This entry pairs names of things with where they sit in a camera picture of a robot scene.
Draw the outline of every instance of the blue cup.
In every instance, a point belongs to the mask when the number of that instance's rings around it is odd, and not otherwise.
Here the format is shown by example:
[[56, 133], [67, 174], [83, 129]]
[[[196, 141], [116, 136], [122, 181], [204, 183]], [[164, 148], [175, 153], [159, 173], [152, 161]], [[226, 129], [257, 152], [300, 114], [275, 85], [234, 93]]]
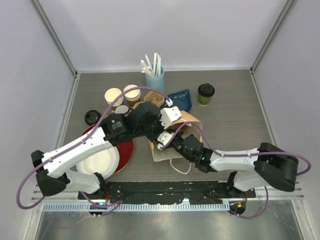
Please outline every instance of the blue cup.
[[145, 75], [145, 82], [146, 86], [149, 88], [157, 89], [161, 92], [165, 91], [165, 70], [163, 67], [161, 67], [161, 74], [158, 77], [151, 77], [147, 74]]

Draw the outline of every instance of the white string handle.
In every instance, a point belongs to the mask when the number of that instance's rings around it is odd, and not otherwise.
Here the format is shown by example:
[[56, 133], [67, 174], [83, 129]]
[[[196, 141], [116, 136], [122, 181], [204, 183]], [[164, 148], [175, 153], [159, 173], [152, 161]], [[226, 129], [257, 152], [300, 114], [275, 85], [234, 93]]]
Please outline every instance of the white string handle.
[[190, 124], [190, 123], [187, 123], [186, 124], [188, 127], [191, 127], [192, 125]]
[[189, 170], [188, 170], [187, 172], [182, 172], [182, 171], [176, 169], [176, 168], [172, 165], [172, 159], [171, 159], [171, 158], [170, 158], [170, 165], [171, 165], [171, 167], [172, 167], [174, 170], [176, 170], [178, 173], [185, 174], [185, 175], [188, 174], [188, 173], [190, 172], [190, 170], [191, 170], [191, 162], [190, 162]]

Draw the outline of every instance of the black lid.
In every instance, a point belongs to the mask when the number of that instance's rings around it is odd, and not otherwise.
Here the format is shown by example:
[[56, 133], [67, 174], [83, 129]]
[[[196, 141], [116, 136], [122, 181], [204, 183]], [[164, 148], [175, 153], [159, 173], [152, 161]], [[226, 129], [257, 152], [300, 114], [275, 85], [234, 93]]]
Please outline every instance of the black lid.
[[96, 110], [90, 110], [84, 116], [84, 120], [89, 126], [96, 124], [100, 118], [101, 114]]
[[201, 84], [198, 87], [198, 94], [203, 97], [210, 98], [215, 94], [215, 88], [209, 83]]

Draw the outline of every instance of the white paper plate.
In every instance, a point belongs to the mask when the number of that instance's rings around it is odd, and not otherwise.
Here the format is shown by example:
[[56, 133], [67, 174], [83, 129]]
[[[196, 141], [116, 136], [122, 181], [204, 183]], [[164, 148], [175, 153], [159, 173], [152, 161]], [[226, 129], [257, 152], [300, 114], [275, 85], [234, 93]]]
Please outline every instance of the white paper plate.
[[113, 147], [100, 151], [79, 162], [76, 165], [76, 169], [83, 174], [99, 173], [106, 179], [116, 171], [119, 160], [119, 151], [116, 147]]

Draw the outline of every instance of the gray table surface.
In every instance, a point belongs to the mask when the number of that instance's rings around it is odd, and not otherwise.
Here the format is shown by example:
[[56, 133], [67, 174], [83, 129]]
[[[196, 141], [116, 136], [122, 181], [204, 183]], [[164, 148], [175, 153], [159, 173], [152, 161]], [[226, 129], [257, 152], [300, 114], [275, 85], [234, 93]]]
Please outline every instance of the gray table surface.
[[[88, 127], [85, 113], [97, 110], [103, 113], [108, 106], [104, 94], [110, 88], [123, 90], [129, 84], [145, 86], [140, 72], [81, 74], [76, 91], [64, 144], [78, 138]], [[197, 102], [198, 86], [210, 83], [215, 94], [208, 106]], [[259, 147], [271, 142], [266, 122], [248, 70], [168, 71], [165, 72], [165, 93], [190, 89], [190, 113], [199, 119], [211, 144], [219, 150], [237, 151]], [[173, 159], [181, 171], [189, 168], [185, 159]], [[127, 166], [109, 181], [201, 181], [226, 180], [229, 172], [203, 173], [192, 166], [187, 175], [176, 172], [168, 160], [154, 162], [145, 137], [134, 140], [133, 155]]]

